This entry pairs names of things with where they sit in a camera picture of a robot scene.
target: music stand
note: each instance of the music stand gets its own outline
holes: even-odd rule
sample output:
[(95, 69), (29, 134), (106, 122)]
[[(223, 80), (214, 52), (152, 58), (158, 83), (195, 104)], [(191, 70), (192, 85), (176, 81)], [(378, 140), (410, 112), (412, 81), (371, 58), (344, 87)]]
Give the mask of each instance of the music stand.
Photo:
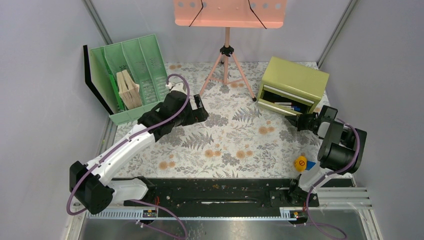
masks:
[[(244, 81), (253, 101), (256, 101), (248, 80), (230, 46), (230, 28), (280, 28), (283, 26), (287, 0), (174, 0), (175, 23), (179, 26), (225, 27), (224, 46), (219, 50), (200, 95), (209, 81), (225, 85)], [(241, 79), (228, 82), (229, 57), (234, 59)], [(224, 65), (223, 79), (212, 77), (218, 63)]]

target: tripod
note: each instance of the tripod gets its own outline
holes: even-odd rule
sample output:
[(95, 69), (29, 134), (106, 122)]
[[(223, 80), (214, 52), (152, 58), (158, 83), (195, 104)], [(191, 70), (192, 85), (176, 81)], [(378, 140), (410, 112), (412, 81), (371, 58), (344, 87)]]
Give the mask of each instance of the tripod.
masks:
[[(240, 63), (237, 60), (236, 54), (234, 53), (234, 48), (232, 48), (230, 46), (230, 28), (229, 27), (225, 28), (225, 45), (219, 51), (220, 51), (220, 54), (219, 54), (218, 58), (216, 59), (215, 64), (212, 67), (212, 70), (210, 71), (209, 75), (207, 76), (206, 82), (204, 83), (203, 87), (200, 90), (200, 95), (203, 94), (203, 92), (205, 91), (205, 88), (208, 85), (210, 80), (218, 81), (218, 82), (221, 82), (225, 85), (244, 81), (244, 84), (246, 84), (246, 87), (250, 92), (250, 96), (252, 97), (252, 100), (254, 102), (256, 102), (255, 94), (253, 93), (251, 86), (249, 85), (248, 80), (246, 79), (246, 76), (245, 76), (245, 74), (242, 70), (242, 67), (240, 66)], [(235, 65), (237, 65), (238, 71), (240, 71), (241, 79), (228, 82), (229, 57), (232, 57), (234, 59)], [(215, 69), (217, 68), (217, 65), (218, 65), (219, 62), (224, 64), (224, 78), (223, 79), (217, 79), (217, 78), (212, 77), (212, 75), (214, 74)]]

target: yellow rubber duck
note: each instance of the yellow rubber duck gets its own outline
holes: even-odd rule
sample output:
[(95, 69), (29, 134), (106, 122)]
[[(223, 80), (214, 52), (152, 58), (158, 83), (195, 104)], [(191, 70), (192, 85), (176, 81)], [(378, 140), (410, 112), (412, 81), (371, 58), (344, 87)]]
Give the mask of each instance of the yellow rubber duck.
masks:
[(303, 172), (306, 169), (306, 164), (307, 164), (307, 159), (305, 157), (304, 154), (302, 154), (300, 157), (298, 157), (295, 161), (294, 161), (294, 167), (296, 168), (296, 170), (298, 172)]

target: floral tablecloth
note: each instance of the floral tablecloth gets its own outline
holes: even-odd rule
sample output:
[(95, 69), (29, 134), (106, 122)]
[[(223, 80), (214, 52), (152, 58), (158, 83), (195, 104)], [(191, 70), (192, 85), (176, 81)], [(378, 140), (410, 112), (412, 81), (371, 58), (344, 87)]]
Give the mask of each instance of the floral tablecloth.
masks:
[[(300, 64), (317, 69), (315, 62)], [(255, 94), (267, 62), (242, 62), (241, 67)], [(198, 94), (213, 63), (167, 63), (168, 74), (184, 76), (192, 94)], [(215, 77), (222, 78), (223, 67)], [(234, 63), (229, 81), (241, 78)], [(126, 164), (117, 177), (128, 178), (293, 178), (293, 162), (301, 154), (316, 162), (321, 141), (311, 132), (297, 132), (284, 116), (253, 102), (244, 82), (222, 85), (209, 82), (201, 96), (209, 113), (207, 121), (176, 127), (155, 145)], [(329, 104), (324, 94), (316, 111)], [(120, 125), (115, 142), (136, 122)]]

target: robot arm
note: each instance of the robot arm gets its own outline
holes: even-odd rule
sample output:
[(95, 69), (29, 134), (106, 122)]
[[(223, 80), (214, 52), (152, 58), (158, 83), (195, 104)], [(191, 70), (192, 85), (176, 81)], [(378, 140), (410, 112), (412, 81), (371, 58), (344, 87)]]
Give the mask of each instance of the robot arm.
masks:
[(142, 199), (148, 190), (143, 181), (137, 178), (131, 180), (112, 180), (112, 178), (135, 155), (169, 134), (172, 128), (204, 122), (208, 118), (209, 114), (204, 109), (200, 96), (195, 95), (197, 109), (193, 110), (188, 102), (174, 119), (137, 134), (169, 119), (183, 106), (188, 94), (184, 84), (171, 84), (167, 87), (170, 88), (170, 93), (166, 95), (164, 101), (143, 114), (121, 140), (87, 164), (83, 165), (77, 161), (70, 167), (69, 189), (72, 192), (83, 175), (97, 165), (75, 192), (75, 197), (90, 213), (100, 213), (110, 203)]
[[(353, 174), (361, 164), (367, 132), (355, 128), (359, 136), (359, 152), (354, 160), (355, 162), (345, 171), (329, 174), (348, 166), (355, 155), (357, 147), (357, 139), (353, 130), (343, 123), (335, 121), (337, 112), (337, 109), (333, 107), (323, 106), (319, 114), (308, 113), (286, 116), (288, 121), (297, 127), (297, 131), (309, 130), (320, 139), (323, 139), (318, 152), (318, 163), (309, 171), (300, 174), (291, 181), (286, 198), (293, 205), (304, 204), (311, 188), (319, 188), (337, 175)], [(318, 185), (314, 185), (324, 176), (325, 179), (323, 181)], [(316, 195), (316, 193), (316, 189), (313, 189), (312, 194)]]

